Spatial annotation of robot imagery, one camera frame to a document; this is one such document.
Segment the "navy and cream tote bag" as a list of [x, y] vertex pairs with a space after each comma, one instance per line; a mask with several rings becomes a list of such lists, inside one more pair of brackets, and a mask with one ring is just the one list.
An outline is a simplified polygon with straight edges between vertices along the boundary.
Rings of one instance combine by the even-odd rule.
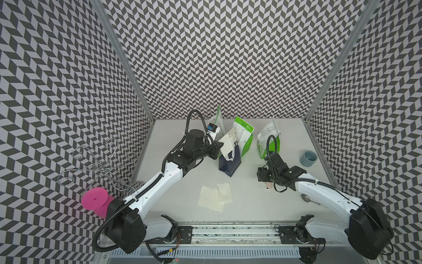
[[229, 153], [229, 159], [225, 159], [223, 155], [220, 155], [218, 168], [221, 172], [224, 172], [229, 177], [232, 177], [240, 164], [241, 164], [240, 149], [238, 146], [235, 146], [234, 150], [231, 153]]

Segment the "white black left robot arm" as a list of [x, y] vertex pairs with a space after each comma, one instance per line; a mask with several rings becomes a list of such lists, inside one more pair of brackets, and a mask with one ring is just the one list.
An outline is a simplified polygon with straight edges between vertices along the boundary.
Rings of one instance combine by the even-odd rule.
[[195, 113], [204, 121], [199, 110], [189, 112], [184, 136], [166, 155], [160, 171], [124, 200], [114, 200], [109, 204], [107, 217], [92, 238], [94, 251], [104, 253], [122, 249], [129, 254], [142, 243], [148, 245], [155, 239], [168, 243], [176, 240], [177, 222], [165, 214], [149, 220], [146, 216], [160, 197], [200, 165], [205, 157], [218, 158], [223, 143], [211, 136], [207, 125], [202, 130], [189, 128]]

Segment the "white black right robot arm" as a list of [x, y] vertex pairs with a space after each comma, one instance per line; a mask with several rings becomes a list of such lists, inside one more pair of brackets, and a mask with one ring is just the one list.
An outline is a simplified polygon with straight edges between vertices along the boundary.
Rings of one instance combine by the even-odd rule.
[[279, 227], [281, 242], [318, 245], [322, 242], [339, 242], [350, 245], [366, 259], [375, 260], [392, 246], [394, 232], [382, 206], [374, 199], [362, 200], [347, 195], [330, 184], [321, 182], [301, 167], [289, 167], [281, 158], [276, 146], [276, 137], [270, 135], [266, 142], [265, 166], [259, 167], [259, 181], [270, 183], [278, 193], [289, 189], [301, 194], [306, 202], [314, 202], [335, 213], [340, 221], [316, 220], [306, 214], [293, 226]]

